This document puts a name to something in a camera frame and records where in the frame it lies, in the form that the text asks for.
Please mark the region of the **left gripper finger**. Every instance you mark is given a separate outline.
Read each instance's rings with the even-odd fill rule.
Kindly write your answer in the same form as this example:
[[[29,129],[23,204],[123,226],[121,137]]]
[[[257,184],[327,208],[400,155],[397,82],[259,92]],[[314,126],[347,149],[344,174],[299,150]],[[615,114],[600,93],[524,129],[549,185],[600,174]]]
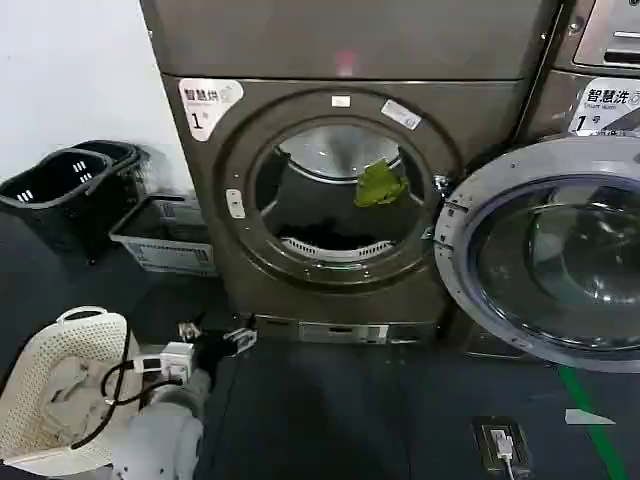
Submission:
[[[233,354],[241,354],[251,349],[257,342],[258,332],[256,327],[256,315],[249,315],[241,328],[228,332],[224,340],[231,344]]]
[[[178,324],[178,336],[182,341],[194,341],[203,335],[201,327],[205,312],[201,311],[193,319]]]

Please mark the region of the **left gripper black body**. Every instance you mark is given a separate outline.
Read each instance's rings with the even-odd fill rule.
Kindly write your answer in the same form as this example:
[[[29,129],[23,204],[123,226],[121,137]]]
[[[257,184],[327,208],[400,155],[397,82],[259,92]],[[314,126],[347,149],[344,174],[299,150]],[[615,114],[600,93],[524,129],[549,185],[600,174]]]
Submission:
[[[208,374],[216,374],[219,363],[236,354],[233,340],[219,334],[204,334],[194,341],[194,365]]]

